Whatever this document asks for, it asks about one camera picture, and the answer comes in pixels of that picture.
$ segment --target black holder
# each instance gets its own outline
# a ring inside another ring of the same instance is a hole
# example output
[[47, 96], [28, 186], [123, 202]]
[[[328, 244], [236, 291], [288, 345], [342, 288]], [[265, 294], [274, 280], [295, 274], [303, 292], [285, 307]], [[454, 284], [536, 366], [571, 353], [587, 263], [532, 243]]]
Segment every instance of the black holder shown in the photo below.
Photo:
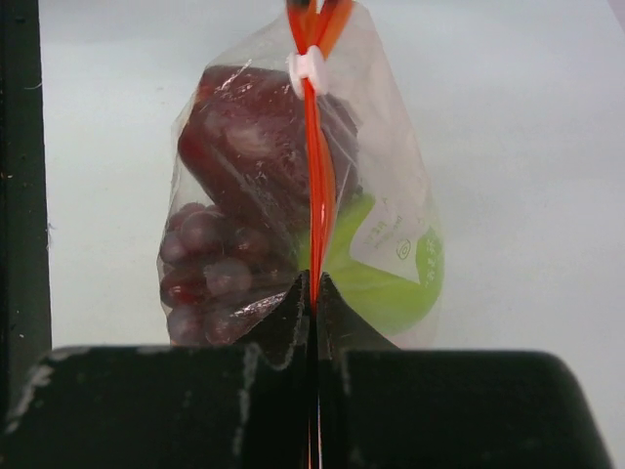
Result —
[[36, 0], [0, 1], [0, 411], [51, 347]]
[[[301, 276], [229, 347], [53, 351], [10, 415], [3, 467], [307, 467], [313, 381], [326, 468], [611, 467], [558, 359], [330, 346], [310, 337], [308, 289]], [[318, 336], [352, 313], [326, 278]], [[327, 358], [311, 378], [316, 349]]]

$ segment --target clear plastic bag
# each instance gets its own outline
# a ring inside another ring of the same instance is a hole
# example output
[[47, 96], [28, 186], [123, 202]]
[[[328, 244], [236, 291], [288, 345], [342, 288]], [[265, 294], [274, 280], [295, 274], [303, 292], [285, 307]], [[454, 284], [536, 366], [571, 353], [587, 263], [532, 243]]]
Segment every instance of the clear plastic bag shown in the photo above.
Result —
[[[286, 65], [294, 48], [283, 15], [209, 64], [178, 118], [158, 258], [175, 344], [235, 342], [311, 264], [305, 105]], [[381, 334], [426, 345], [419, 332], [442, 286], [440, 228], [409, 117], [360, 5], [326, 65], [329, 93], [316, 100], [336, 218], [323, 270]]]

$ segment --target bag clip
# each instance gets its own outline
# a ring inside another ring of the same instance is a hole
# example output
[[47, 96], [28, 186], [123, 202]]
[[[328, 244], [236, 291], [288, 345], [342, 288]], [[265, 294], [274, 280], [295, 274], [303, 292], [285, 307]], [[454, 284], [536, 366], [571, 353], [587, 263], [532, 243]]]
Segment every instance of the bag clip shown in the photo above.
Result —
[[291, 53], [286, 59], [289, 67], [289, 77], [295, 95], [302, 100], [304, 98], [304, 85], [302, 80], [308, 78], [315, 92], [320, 95], [328, 93], [329, 80], [325, 59], [321, 50], [316, 46], [310, 46], [307, 52], [300, 56]]

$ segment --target grape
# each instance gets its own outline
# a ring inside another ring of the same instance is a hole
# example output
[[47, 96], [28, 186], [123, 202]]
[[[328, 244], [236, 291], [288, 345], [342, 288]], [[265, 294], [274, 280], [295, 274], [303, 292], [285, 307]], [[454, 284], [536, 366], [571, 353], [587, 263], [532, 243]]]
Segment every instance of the grape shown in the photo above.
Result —
[[192, 213], [180, 226], [181, 242], [193, 254], [223, 254], [222, 224], [222, 220], [213, 213]]
[[288, 285], [297, 276], [297, 269], [278, 257], [270, 257], [254, 274], [254, 288]]
[[269, 252], [268, 238], [252, 228], [239, 228], [229, 242], [229, 255], [247, 264], [263, 261]]
[[196, 305], [208, 296], [204, 276], [196, 266], [171, 271], [160, 282], [161, 301], [170, 308]]
[[[310, 223], [305, 108], [283, 71], [206, 68], [178, 140], [182, 163], [227, 216], [285, 237]], [[357, 129], [332, 95], [319, 97], [336, 193], [351, 198], [358, 176]]]
[[160, 258], [166, 264], [177, 264], [188, 256], [177, 232], [170, 232], [163, 237], [160, 245]]
[[226, 258], [204, 269], [206, 287], [213, 296], [243, 293], [252, 286], [250, 269], [238, 259]]
[[167, 331], [178, 345], [193, 346], [206, 343], [205, 312], [199, 306], [179, 306], [167, 317]]
[[179, 230], [180, 226], [188, 218], [189, 215], [196, 212], [201, 212], [205, 208], [206, 207], [204, 205], [198, 202], [188, 203], [187, 205], [183, 206], [183, 208], [181, 208], [178, 212], [176, 212], [169, 218], [169, 221], [167, 222], [167, 231], [172, 232], [175, 230]]

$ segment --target black edge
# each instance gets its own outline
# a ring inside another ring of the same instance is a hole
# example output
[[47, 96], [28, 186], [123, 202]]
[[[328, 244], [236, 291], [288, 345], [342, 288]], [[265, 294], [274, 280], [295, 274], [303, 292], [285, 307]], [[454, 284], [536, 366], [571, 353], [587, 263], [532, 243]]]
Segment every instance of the black edge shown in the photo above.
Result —
[[51, 347], [37, 0], [0, 2], [0, 410]]

